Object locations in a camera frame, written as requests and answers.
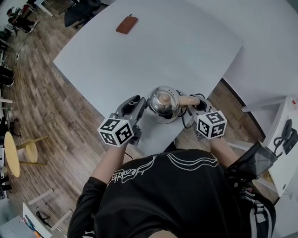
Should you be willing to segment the white table with grommet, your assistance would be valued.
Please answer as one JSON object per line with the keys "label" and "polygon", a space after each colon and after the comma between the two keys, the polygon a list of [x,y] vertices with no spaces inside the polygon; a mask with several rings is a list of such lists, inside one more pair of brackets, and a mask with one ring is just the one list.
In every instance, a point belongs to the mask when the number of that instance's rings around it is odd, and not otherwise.
{"label": "white table with grommet", "polygon": [[[274,139],[280,137],[287,120],[292,120],[292,128],[298,132],[298,109],[292,107],[292,101],[298,102],[294,96],[287,96],[281,99],[267,100],[262,103],[255,103],[242,107],[243,112],[253,112],[265,108],[266,106],[279,105],[275,119],[266,133],[264,145],[274,151]],[[269,174],[274,183],[278,196],[281,197],[289,185],[293,175],[298,168],[298,143],[286,154],[283,147],[277,149],[277,154],[281,156],[269,169]]]}

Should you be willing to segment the yellow wooden stool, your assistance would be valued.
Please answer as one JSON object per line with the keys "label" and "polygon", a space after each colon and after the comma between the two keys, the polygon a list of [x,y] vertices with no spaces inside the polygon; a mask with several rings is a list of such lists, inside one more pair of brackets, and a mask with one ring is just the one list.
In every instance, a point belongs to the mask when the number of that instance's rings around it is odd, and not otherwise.
{"label": "yellow wooden stool", "polygon": [[27,158],[29,159],[29,162],[20,161],[20,163],[24,164],[24,165],[46,166],[47,162],[46,163],[38,163],[37,162],[37,160],[38,160],[38,150],[37,150],[37,146],[36,146],[36,143],[38,141],[41,141],[41,140],[46,139],[46,138],[48,138],[48,135],[44,136],[44,137],[37,138],[37,139],[30,139],[30,140],[28,140],[27,142],[25,142],[21,145],[17,145],[16,146],[17,150],[25,149]]}

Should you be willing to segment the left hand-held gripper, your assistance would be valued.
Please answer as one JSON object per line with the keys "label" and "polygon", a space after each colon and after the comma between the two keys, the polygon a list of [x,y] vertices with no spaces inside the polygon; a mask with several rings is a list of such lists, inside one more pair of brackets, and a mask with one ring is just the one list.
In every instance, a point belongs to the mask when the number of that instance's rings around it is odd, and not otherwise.
{"label": "left hand-held gripper", "polygon": [[116,147],[122,147],[126,143],[137,146],[142,134],[137,123],[142,118],[146,105],[146,99],[139,95],[119,105],[98,127],[103,142]]}

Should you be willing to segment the person's left forearm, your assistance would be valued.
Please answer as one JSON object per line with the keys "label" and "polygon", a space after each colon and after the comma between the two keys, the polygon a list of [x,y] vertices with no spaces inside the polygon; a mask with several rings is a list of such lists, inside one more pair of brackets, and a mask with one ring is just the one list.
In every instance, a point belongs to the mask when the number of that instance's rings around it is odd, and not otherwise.
{"label": "person's left forearm", "polygon": [[110,147],[93,171],[91,177],[108,184],[114,172],[123,165],[127,145],[126,143],[122,147]]}

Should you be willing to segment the steel kettle with wooden handle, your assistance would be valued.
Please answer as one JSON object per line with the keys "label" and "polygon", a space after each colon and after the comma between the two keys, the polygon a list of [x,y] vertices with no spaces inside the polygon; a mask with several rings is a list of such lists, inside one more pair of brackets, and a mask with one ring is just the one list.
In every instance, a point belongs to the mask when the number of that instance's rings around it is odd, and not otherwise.
{"label": "steel kettle with wooden handle", "polygon": [[183,107],[199,104],[200,99],[195,96],[185,96],[172,87],[159,86],[147,99],[146,114],[158,124],[169,124],[177,119]]}

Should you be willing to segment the brown leather pouch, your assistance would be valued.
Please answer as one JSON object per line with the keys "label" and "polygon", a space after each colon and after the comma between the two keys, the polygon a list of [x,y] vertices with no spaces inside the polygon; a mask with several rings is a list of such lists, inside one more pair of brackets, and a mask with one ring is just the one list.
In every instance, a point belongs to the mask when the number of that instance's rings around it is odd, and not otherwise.
{"label": "brown leather pouch", "polygon": [[116,28],[116,32],[128,34],[138,22],[138,18],[130,14]]}

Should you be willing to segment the person's black printed shirt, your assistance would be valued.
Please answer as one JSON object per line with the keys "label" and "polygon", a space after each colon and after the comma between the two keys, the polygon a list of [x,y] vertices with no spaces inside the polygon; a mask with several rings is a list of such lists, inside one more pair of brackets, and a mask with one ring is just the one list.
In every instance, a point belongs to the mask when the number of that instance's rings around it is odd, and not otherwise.
{"label": "person's black printed shirt", "polygon": [[107,181],[90,177],[67,238],[244,238],[240,209],[218,160],[179,150],[129,161]]}

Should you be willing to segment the black desk telephone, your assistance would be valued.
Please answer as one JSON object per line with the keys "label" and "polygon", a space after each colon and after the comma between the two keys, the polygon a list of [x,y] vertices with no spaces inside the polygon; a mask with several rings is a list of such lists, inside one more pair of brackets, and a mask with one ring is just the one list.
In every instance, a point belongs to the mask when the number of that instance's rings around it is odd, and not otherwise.
{"label": "black desk telephone", "polygon": [[284,126],[281,136],[276,137],[273,141],[273,144],[275,146],[274,153],[277,156],[277,158],[279,158],[283,154],[283,152],[281,152],[280,154],[277,154],[277,149],[282,145],[282,143],[286,142],[290,138],[291,132],[292,132],[292,119],[288,119],[286,121],[286,124]]}

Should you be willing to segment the black box device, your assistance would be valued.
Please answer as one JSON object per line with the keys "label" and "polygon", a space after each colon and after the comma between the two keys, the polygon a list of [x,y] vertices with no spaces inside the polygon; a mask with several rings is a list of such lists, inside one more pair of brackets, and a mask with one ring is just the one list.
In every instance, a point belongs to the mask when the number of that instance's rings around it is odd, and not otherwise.
{"label": "black box device", "polygon": [[298,142],[298,133],[296,129],[291,129],[289,138],[284,142],[283,149],[287,155]]}

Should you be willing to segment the black office chair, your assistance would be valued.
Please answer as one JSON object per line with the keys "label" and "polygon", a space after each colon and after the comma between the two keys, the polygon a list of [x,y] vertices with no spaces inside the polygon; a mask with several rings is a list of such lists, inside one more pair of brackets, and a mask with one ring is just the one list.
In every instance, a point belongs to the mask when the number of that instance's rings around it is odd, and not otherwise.
{"label": "black office chair", "polygon": [[64,25],[70,27],[74,23],[74,29],[83,26],[95,17],[94,12],[98,11],[102,5],[101,0],[71,0],[73,3],[59,12],[64,13]]}

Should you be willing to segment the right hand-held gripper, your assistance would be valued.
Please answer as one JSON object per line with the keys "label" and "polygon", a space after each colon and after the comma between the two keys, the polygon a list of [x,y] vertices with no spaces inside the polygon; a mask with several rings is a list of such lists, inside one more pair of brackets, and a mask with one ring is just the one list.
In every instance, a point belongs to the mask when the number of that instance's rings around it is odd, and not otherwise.
{"label": "right hand-held gripper", "polygon": [[202,95],[191,94],[200,101],[198,105],[187,106],[190,117],[196,122],[196,132],[206,139],[214,139],[224,135],[227,119],[222,111],[217,110]]}

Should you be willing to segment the round yellow table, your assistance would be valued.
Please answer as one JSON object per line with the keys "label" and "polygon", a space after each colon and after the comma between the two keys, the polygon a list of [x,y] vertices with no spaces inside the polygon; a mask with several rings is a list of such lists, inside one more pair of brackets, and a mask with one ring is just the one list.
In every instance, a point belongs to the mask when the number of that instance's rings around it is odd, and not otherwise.
{"label": "round yellow table", "polygon": [[6,132],[5,134],[4,149],[9,169],[12,174],[18,178],[20,176],[20,161],[14,138],[10,132]]}

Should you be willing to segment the person's right forearm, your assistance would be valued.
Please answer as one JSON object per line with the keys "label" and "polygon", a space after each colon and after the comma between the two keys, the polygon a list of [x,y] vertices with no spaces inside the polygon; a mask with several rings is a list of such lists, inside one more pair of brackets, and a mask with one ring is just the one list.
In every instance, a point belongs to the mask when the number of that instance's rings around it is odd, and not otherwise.
{"label": "person's right forearm", "polygon": [[225,167],[229,167],[239,158],[223,137],[210,139],[209,145],[211,153]]}

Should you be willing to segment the large white table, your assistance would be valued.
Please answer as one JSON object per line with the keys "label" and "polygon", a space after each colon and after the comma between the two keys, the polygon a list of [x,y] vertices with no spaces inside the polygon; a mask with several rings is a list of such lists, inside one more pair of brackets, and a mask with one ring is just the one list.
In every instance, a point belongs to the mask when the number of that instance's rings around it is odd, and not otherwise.
{"label": "large white table", "polygon": [[[130,14],[138,22],[116,32]],[[242,41],[185,0],[117,0],[81,28],[54,60],[60,73],[103,116],[158,86],[209,96]]]}

